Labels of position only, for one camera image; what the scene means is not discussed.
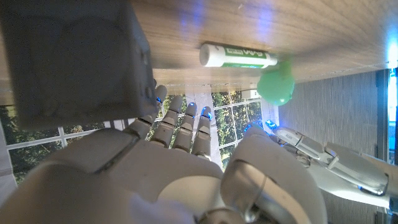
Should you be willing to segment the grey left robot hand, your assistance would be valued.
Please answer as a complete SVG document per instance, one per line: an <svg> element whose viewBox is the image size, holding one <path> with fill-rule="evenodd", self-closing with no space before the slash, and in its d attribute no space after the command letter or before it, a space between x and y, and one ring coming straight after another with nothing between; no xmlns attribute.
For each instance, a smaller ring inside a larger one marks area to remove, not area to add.
<svg viewBox="0 0 398 224"><path fill-rule="evenodd" d="M387 174L359 153L332 143L324 146L298 131L279 126L269 119L265 124L280 144L296 148L332 174L374 195L386 193Z"/></svg>

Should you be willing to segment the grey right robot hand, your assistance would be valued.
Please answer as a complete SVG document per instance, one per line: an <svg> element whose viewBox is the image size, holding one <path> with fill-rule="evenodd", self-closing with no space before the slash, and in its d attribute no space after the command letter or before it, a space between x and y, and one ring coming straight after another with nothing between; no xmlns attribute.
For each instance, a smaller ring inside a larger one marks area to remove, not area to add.
<svg viewBox="0 0 398 224"><path fill-rule="evenodd" d="M172 139L167 116L146 135L166 95L145 92L126 129L100 129L30 171L1 207L2 223L326 223L323 196L303 165L256 124L225 170L210 160L211 113Z"/></svg>

